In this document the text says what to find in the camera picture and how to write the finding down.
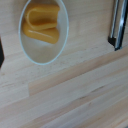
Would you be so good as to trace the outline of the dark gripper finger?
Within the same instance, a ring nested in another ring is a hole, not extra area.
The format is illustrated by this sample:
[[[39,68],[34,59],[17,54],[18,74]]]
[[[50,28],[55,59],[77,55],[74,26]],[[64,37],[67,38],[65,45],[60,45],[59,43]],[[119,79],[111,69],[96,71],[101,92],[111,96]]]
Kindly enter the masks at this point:
[[[4,52],[3,52],[2,42],[0,38],[0,68],[2,67],[3,62],[4,62]]]

